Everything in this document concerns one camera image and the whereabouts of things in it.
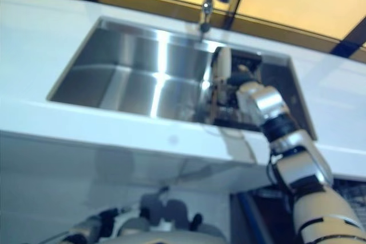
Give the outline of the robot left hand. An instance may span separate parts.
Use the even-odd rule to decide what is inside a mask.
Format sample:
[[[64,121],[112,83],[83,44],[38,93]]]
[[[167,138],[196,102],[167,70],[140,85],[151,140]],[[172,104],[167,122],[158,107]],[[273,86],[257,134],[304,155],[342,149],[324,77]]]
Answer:
[[[100,219],[100,237],[110,237],[114,229],[115,218],[121,214],[121,209],[115,207],[100,212],[97,217]]]

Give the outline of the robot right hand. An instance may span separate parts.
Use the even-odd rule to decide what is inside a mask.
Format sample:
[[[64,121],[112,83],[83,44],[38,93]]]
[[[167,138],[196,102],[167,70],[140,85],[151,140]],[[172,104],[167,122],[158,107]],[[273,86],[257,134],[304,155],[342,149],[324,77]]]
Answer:
[[[261,83],[254,74],[244,65],[240,65],[237,71],[219,81],[218,102],[225,107],[245,110],[246,99],[259,87]]]

